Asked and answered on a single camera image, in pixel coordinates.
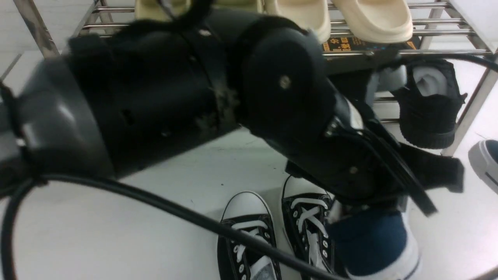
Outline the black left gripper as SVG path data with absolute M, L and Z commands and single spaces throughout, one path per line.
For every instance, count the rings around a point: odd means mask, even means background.
M 299 174 L 343 203 L 376 205 L 409 195 L 429 217 L 438 212 L 425 190 L 464 192 L 458 158 L 399 143 L 332 84 L 268 89 L 269 145 Z

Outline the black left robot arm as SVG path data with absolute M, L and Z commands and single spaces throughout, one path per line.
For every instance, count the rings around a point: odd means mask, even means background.
M 41 173 L 123 178 L 244 126 L 343 203 L 462 193 L 464 169 L 398 142 L 365 98 L 391 50 L 324 57 L 286 18 L 215 9 L 73 38 L 17 97 L 1 85 L 1 193 Z

